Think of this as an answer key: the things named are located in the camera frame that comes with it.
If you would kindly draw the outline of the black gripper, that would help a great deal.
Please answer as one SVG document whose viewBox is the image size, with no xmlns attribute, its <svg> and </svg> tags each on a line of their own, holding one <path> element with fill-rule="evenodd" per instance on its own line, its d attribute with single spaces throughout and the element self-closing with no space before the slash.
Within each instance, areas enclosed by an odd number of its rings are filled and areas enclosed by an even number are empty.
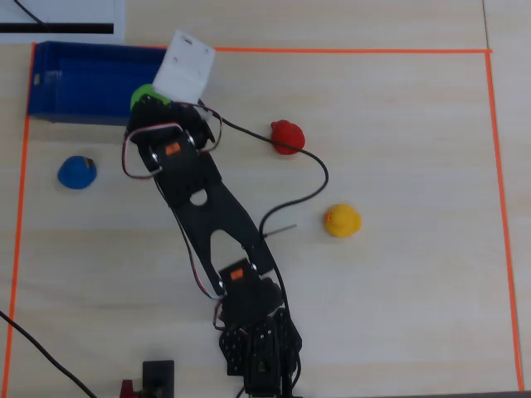
<svg viewBox="0 0 531 398">
<path fill-rule="evenodd" d="M 178 124 L 190 133 L 199 149 L 203 149 L 207 141 L 215 142 L 207 121 L 194 107 L 164 102 L 149 94 L 142 95 L 134 103 L 126 132 L 160 124 Z"/>
</svg>

